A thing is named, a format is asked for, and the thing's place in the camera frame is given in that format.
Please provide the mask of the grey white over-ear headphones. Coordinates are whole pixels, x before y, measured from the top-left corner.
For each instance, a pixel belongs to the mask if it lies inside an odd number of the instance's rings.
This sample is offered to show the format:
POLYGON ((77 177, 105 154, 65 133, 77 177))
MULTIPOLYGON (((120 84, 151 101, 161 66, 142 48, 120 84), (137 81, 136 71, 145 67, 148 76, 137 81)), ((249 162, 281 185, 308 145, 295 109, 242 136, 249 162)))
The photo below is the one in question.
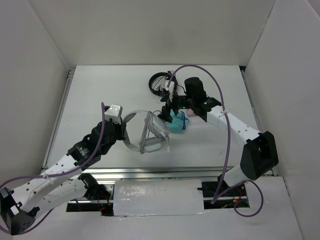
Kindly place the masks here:
POLYGON ((155 113, 145 110, 136 110, 128 113, 123 122, 127 124, 136 115, 145 116, 139 146, 131 143, 127 130, 125 130, 125 140, 123 140, 125 146, 140 154, 157 152, 164 147, 167 147, 167 151, 170 152, 170 131, 166 124, 155 113))

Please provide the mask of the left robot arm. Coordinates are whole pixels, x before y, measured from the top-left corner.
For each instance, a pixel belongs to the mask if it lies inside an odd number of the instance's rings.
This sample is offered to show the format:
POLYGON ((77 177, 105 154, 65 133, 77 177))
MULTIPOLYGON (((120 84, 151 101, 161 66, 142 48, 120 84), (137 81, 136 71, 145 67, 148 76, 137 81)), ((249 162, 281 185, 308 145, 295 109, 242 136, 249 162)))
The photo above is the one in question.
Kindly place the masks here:
POLYGON ((99 122, 90 134, 77 142, 52 167, 28 177, 28 182, 10 190, 0 190, 0 216, 10 235, 32 231, 56 207, 71 200, 109 201, 111 193, 84 171, 106 155, 116 141, 125 138, 125 123, 99 122))

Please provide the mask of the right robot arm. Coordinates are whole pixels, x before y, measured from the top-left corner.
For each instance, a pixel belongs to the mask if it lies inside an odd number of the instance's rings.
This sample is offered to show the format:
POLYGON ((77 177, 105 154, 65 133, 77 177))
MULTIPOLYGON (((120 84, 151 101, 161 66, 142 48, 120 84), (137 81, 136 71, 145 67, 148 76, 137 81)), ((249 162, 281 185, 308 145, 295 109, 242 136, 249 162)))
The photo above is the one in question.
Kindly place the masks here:
POLYGON ((179 110, 191 109, 193 113, 205 122, 221 131, 230 133, 231 140, 242 148, 240 163, 226 171, 217 185, 223 196, 230 195, 235 185, 246 181, 255 181, 279 163, 275 138, 269 131, 260 132, 223 109, 222 103, 209 97, 198 77, 185 80, 185 94, 176 93, 176 85, 169 80, 161 84, 161 99, 165 105, 159 117, 172 122, 171 113, 178 114, 179 110))

